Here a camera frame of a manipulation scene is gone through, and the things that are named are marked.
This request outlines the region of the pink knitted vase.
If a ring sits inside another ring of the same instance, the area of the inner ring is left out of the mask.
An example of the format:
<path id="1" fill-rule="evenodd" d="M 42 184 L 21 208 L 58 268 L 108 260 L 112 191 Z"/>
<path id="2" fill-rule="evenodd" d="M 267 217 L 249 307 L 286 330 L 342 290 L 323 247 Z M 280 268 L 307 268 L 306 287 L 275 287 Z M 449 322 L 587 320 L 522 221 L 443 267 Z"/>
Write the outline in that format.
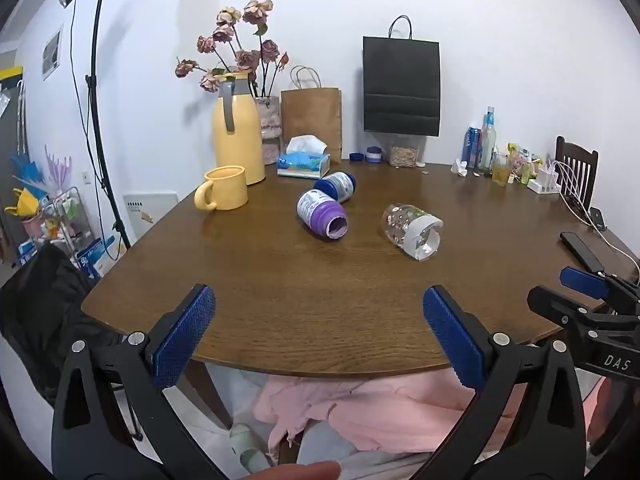
<path id="1" fill-rule="evenodd" d="M 266 166 L 275 164 L 283 148 L 280 100 L 277 96 L 255 99 L 262 135 L 262 160 Z"/>

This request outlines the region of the purple supplement bottle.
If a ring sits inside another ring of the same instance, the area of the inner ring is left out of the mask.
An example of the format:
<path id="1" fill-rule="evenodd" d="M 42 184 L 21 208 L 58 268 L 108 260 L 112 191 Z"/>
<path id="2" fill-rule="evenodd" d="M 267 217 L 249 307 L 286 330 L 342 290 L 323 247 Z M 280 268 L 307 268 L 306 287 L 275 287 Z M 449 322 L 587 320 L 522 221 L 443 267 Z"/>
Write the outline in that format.
<path id="1" fill-rule="evenodd" d="M 326 240 L 339 240 L 348 231 L 348 220 L 343 206 L 316 188 L 299 197 L 296 212 L 311 232 Z"/>

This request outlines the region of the white power strip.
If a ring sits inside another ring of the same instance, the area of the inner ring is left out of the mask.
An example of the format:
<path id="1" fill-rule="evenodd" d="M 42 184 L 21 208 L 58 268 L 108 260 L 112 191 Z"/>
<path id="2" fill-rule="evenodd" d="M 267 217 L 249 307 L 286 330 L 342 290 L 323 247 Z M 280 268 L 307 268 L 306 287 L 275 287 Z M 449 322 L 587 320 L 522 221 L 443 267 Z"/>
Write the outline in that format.
<path id="1" fill-rule="evenodd" d="M 558 177 L 554 169 L 540 167 L 536 176 L 528 180 L 527 188 L 538 195 L 559 194 Z"/>

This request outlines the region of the yellow thermos jug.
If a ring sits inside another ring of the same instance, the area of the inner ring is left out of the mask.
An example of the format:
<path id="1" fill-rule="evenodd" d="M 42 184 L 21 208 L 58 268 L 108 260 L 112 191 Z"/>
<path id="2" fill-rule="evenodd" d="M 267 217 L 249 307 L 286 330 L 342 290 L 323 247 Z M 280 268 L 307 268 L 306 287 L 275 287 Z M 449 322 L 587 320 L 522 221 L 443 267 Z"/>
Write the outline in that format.
<path id="1" fill-rule="evenodd" d="M 255 99 L 250 94 L 247 72 L 221 77 L 213 114 L 213 135 L 219 167 L 242 166 L 247 185 L 265 179 L 262 129 Z"/>

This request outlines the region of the clear container with grains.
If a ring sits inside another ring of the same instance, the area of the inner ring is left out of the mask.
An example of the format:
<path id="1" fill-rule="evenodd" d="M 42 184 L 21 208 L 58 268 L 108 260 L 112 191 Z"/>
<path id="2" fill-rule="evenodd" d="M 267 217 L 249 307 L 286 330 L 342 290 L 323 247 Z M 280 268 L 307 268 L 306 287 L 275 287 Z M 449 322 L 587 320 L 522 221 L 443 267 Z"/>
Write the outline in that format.
<path id="1" fill-rule="evenodd" d="M 420 143 L 416 136 L 393 134 L 388 150 L 388 162 L 397 168 L 415 167 L 419 158 Z"/>

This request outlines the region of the blue tissue box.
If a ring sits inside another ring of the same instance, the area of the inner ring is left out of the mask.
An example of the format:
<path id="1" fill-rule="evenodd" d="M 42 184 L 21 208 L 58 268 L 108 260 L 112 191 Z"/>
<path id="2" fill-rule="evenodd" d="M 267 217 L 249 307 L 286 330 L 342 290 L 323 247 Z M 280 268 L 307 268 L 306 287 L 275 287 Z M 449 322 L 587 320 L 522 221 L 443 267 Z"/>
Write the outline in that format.
<path id="1" fill-rule="evenodd" d="M 319 180 L 330 170 L 328 146 L 312 134 L 293 136 L 277 159 L 277 175 Z"/>

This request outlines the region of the clear plastic cup white band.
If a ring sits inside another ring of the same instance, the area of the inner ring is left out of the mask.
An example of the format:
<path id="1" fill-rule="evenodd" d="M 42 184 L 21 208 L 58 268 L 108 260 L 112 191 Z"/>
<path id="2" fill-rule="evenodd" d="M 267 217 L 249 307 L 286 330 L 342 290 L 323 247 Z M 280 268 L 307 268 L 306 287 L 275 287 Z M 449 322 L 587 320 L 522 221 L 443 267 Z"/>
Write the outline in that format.
<path id="1" fill-rule="evenodd" d="M 425 261 L 438 252 L 443 226 L 434 214 L 409 204 L 391 204 L 382 215 L 386 237 L 416 261 Z"/>

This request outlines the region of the glass of yellow drink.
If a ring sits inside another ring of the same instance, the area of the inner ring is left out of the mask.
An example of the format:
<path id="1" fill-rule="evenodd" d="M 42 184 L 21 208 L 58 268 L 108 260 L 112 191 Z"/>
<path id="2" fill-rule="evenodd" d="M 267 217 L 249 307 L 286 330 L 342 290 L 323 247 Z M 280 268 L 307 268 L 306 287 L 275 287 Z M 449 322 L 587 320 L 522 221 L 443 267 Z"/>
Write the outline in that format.
<path id="1" fill-rule="evenodd" d="M 508 154 L 497 153 L 492 160 L 491 179 L 500 186 L 509 182 L 512 166 Z"/>

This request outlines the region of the colourful snack packets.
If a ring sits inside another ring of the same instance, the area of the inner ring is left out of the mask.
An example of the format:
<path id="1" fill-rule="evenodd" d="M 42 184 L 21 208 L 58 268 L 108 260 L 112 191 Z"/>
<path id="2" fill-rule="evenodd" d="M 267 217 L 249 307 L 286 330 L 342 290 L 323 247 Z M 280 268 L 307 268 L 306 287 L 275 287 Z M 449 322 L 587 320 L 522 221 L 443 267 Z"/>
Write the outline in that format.
<path id="1" fill-rule="evenodd" d="M 508 151 L 511 176 L 522 185 L 528 185 L 528 182 L 536 177 L 538 167 L 544 162 L 544 159 L 516 143 L 509 143 L 506 150 Z"/>

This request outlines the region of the pink cloth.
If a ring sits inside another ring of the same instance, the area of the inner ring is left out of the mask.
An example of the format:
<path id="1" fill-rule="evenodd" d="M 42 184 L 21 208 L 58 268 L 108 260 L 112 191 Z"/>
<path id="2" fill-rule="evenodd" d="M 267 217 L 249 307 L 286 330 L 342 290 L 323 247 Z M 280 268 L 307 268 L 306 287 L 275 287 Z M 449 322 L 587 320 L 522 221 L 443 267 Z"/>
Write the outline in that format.
<path id="1" fill-rule="evenodd" d="M 473 399 L 450 368 L 370 380 L 271 376 L 254 416 L 272 426 L 268 446 L 327 422 L 359 451 L 433 452 Z"/>

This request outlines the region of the white box on floor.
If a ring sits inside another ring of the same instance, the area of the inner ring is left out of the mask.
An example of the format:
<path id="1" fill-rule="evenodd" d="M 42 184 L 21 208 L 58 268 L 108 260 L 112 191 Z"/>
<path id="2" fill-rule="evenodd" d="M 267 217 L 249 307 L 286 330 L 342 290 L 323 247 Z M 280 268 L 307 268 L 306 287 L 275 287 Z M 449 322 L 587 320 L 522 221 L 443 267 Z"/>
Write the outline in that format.
<path id="1" fill-rule="evenodd" d="M 129 193 L 124 195 L 124 202 L 134 238 L 140 240 L 178 204 L 178 195 L 175 192 Z"/>

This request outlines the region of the brown paper bag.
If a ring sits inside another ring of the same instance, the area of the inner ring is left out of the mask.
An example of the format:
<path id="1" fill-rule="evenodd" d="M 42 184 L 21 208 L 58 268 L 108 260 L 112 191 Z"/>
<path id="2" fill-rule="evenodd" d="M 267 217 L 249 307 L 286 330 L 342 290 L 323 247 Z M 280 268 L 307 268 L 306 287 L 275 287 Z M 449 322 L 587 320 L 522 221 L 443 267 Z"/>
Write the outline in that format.
<path id="1" fill-rule="evenodd" d="M 292 89 L 282 90 L 281 119 L 285 141 L 312 134 L 326 144 L 332 164 L 342 160 L 342 92 L 325 87 L 316 70 L 305 65 L 290 69 Z"/>

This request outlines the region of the blue drink can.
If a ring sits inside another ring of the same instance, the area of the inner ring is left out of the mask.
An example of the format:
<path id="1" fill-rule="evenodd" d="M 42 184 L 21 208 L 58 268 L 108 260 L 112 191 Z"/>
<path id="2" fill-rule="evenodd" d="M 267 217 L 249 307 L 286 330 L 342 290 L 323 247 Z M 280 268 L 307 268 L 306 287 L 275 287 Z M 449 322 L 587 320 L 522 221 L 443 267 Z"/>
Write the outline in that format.
<path id="1" fill-rule="evenodd" d="M 480 166 L 480 149 L 482 148 L 482 130 L 470 127 L 466 130 L 461 161 L 466 163 L 468 168 L 476 169 Z"/>

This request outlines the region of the black paper bag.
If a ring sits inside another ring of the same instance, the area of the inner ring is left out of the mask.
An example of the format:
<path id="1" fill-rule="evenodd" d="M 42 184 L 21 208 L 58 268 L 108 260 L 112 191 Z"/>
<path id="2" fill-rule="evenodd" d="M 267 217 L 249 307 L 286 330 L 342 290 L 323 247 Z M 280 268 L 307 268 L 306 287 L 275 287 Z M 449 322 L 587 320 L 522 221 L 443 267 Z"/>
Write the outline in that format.
<path id="1" fill-rule="evenodd" d="M 438 136 L 440 44 L 385 37 L 362 38 L 363 129 L 403 136 Z"/>

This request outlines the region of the clear glass bottle blue cap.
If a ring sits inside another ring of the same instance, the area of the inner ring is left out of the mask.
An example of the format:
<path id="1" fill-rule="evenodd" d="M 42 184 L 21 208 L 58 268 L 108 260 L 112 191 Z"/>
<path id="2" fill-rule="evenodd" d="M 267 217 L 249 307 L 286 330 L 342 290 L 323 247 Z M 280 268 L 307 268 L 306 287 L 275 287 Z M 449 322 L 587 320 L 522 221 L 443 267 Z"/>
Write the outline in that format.
<path id="1" fill-rule="evenodd" d="M 478 156 L 478 168 L 487 172 L 490 170 L 492 155 L 496 144 L 495 129 L 495 109 L 490 106 L 485 114 L 484 126 L 482 129 L 482 154 Z"/>

